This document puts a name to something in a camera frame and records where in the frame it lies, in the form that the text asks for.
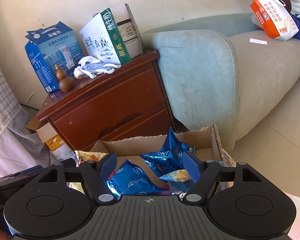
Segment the blue foil snack packet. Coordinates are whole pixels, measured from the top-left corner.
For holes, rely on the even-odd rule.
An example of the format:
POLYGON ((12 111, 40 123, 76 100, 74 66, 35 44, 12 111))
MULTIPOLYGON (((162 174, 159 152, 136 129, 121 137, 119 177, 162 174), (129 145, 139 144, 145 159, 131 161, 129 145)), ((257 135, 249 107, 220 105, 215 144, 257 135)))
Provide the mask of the blue foil snack packet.
POLYGON ((170 172, 184 169, 183 155, 186 151, 194 153, 196 147, 189 147, 186 143, 180 141, 170 128, 159 152, 141 154, 140 157, 160 178, 170 172))
POLYGON ((107 181, 107 186, 117 198, 123 195, 163 195, 169 194, 166 187, 155 185, 141 167, 125 160, 114 175, 107 181))

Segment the light blue snack packet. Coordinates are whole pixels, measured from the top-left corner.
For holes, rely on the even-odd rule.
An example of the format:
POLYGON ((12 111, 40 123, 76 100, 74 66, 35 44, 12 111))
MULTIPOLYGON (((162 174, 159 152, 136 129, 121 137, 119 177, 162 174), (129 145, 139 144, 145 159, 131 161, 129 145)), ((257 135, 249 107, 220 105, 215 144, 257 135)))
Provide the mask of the light blue snack packet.
POLYGON ((168 184, 170 194, 185 195, 194 182, 186 170, 176 170, 159 178, 168 184))

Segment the cream bread snack packet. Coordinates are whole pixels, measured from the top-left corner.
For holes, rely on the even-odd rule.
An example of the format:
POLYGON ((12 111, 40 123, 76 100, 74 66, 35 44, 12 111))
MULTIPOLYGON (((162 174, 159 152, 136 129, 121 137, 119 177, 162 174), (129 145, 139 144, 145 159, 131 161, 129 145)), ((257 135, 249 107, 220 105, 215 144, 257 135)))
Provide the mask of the cream bread snack packet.
MULTIPOLYGON (((85 152, 80 150, 75 150, 75 154, 77 157, 76 166, 79 167, 79 165, 86 161, 100 161, 103 157, 107 155, 107 153, 102 152, 85 152)), ((82 184, 78 182, 70 182, 68 184, 68 187, 77 190, 81 193, 84 193, 82 184)))

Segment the white cardboard milk box tray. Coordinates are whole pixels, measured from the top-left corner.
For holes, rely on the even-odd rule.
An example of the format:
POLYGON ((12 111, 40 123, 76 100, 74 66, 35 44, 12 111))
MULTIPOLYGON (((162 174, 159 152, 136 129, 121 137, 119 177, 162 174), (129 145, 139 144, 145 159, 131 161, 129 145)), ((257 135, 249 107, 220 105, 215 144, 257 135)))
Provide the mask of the white cardboard milk box tray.
MULTIPOLYGON (((221 145, 221 139, 215 122, 197 131, 177 133, 176 137, 188 146, 194 146, 196 148, 195 156, 201 161, 212 159, 222 161, 224 166, 236 166, 232 157, 221 145)), ((141 167, 155 185, 166 188, 167 184, 160 180, 141 157, 139 157, 139 155, 144 153, 158 152, 164 144, 165 139, 166 135, 156 135, 153 137, 132 137, 111 142, 99 140, 91 150, 102 153, 115 152, 117 155, 117 168, 128 159, 141 167)))

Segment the white printed sack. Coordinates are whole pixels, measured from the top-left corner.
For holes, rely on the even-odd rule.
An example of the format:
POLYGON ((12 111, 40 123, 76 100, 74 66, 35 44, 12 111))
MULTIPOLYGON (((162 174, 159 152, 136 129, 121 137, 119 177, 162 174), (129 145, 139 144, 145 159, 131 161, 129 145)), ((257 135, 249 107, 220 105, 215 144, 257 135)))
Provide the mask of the white printed sack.
POLYGON ((74 151, 70 149, 70 147, 67 144, 61 145, 59 148, 55 149, 54 151, 50 151, 52 156, 54 156, 58 161, 64 161, 66 159, 74 159, 74 161, 77 163, 77 155, 74 151))

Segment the plaid fabric covered fan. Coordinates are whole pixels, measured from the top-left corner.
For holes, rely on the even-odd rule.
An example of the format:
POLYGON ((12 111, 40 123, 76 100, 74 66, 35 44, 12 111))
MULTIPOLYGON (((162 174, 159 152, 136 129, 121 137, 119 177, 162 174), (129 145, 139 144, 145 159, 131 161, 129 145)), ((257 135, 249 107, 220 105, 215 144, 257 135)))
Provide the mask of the plaid fabric covered fan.
POLYGON ((37 165, 50 166, 48 147, 26 128, 31 118, 0 69, 0 178, 37 165))

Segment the small open cardboard box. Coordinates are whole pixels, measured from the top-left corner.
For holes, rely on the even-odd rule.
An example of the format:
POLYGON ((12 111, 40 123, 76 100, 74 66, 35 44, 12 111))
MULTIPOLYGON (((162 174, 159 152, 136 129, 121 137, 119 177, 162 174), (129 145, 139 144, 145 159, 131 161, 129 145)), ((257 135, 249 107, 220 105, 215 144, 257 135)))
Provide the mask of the small open cardboard box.
POLYGON ((46 120, 40 121, 36 116, 33 116, 27 123, 26 128, 35 131, 39 139, 52 151, 65 144, 56 130, 46 120))

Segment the dark red wooden cabinet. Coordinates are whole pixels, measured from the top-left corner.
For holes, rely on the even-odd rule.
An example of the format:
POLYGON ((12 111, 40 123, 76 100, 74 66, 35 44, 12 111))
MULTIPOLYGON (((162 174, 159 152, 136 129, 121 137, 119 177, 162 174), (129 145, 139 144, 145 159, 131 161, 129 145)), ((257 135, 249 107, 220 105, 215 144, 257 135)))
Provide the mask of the dark red wooden cabinet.
POLYGON ((167 134, 175 128, 158 67, 159 51, 146 50, 112 74, 74 81, 68 93, 50 93, 37 117, 47 120, 72 150, 98 140, 167 134))

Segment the light green grey sofa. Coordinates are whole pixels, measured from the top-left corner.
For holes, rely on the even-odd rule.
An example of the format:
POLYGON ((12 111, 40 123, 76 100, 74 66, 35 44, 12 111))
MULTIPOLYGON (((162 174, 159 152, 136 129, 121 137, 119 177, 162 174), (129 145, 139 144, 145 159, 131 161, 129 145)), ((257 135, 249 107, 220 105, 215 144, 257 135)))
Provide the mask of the light green grey sofa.
POLYGON ((173 116, 191 131, 215 121, 228 152, 300 77, 300 40, 268 37, 250 13, 182 21, 148 30, 142 39, 159 51, 173 116))

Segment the white blue cloth gloves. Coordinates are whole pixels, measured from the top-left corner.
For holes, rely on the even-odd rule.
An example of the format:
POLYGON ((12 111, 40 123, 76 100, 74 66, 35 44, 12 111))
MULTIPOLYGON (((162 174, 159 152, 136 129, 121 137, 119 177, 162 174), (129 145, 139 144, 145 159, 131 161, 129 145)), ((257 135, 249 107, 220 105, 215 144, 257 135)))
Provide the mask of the white blue cloth gloves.
POLYGON ((94 79, 101 74, 112 74, 120 67, 120 64, 105 63, 93 56, 86 56, 79 60, 73 74, 76 79, 84 77, 94 79))

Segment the blue appliance box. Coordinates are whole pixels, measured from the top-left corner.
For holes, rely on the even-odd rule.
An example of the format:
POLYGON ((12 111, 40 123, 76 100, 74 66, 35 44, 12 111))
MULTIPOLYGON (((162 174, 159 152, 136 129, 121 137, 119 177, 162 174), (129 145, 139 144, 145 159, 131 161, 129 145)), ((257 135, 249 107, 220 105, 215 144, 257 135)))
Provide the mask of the blue appliance box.
POLYGON ((59 90, 55 65, 73 77, 73 71, 83 57, 72 28, 59 21, 50 27, 27 32, 26 55, 47 93, 59 90))

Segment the green white milk carton box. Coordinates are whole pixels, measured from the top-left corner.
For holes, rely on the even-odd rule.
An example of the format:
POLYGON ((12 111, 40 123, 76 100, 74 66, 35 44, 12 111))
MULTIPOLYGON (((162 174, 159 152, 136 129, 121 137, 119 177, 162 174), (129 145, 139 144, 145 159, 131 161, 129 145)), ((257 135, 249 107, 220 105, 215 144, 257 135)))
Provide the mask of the green white milk carton box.
POLYGON ((112 64, 132 61, 111 9, 97 13, 79 34, 90 56, 112 64))

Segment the white paper slip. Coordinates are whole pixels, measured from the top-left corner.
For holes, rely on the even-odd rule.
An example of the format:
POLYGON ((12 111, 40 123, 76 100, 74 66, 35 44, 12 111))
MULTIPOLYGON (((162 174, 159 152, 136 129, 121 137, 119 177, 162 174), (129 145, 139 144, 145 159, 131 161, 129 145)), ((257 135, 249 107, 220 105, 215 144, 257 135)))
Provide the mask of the white paper slip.
POLYGON ((259 40, 259 39, 255 39, 255 38, 250 38, 249 39, 250 43, 255 43, 255 44, 262 44, 262 45, 267 45, 268 42, 265 40, 259 40))

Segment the grey white box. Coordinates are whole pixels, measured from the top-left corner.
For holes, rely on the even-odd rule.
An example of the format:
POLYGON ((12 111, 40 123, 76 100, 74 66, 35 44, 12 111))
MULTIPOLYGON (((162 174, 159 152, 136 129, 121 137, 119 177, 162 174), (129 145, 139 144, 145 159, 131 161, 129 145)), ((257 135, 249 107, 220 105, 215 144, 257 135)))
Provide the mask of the grey white box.
POLYGON ((129 5, 125 3, 111 8, 111 12, 130 57, 133 59, 141 55, 144 45, 129 5))

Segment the orange white paper bag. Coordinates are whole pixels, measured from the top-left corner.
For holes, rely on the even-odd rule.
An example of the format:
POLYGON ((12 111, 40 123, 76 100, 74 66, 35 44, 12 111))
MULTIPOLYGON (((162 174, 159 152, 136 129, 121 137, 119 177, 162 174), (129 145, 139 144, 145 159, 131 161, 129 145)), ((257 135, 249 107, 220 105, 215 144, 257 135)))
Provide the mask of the orange white paper bag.
POLYGON ((253 0, 250 9, 268 37, 288 41, 298 32, 298 26, 281 0, 253 0))

